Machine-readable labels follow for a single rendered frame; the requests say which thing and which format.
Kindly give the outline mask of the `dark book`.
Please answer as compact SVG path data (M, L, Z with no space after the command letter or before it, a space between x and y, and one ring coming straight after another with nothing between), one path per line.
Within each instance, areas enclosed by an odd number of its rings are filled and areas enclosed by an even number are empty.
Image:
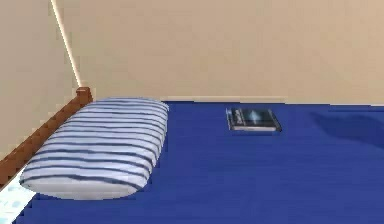
M227 108L226 117L230 130L281 132L282 127L270 109Z

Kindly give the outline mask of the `white blue striped pillow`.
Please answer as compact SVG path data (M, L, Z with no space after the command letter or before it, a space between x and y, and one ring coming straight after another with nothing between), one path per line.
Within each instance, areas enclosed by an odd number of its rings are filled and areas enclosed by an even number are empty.
M84 106L44 141L19 183L47 196L116 199L143 189L167 133L169 106L148 98L109 97Z

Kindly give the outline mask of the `blue bed with wooden frame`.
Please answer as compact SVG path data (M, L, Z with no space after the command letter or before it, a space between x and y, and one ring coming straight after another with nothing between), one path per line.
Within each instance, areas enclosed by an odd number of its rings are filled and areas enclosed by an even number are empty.
M226 107L171 103L165 151L136 195L13 186L0 224L384 224L384 106L274 104L279 133L230 131Z

